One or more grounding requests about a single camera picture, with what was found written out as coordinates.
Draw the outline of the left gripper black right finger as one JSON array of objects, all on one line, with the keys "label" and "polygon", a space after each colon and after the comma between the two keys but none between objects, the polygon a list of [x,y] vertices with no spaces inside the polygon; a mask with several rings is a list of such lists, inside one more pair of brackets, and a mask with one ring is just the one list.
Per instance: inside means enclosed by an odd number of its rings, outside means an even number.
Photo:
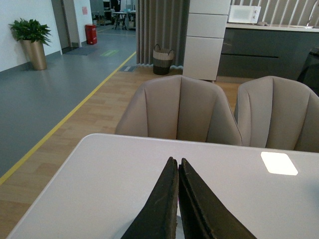
[{"label": "left gripper black right finger", "polygon": [[185,158],[181,160],[178,171],[179,208],[186,239],[255,238]]}]

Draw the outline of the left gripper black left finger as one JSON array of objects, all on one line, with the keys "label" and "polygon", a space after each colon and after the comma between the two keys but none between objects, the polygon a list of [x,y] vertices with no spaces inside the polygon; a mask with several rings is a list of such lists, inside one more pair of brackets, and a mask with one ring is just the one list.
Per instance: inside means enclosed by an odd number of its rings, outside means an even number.
[{"label": "left gripper black left finger", "polygon": [[122,235],[123,239],[174,239],[177,227],[179,175],[170,157],[144,207]]}]

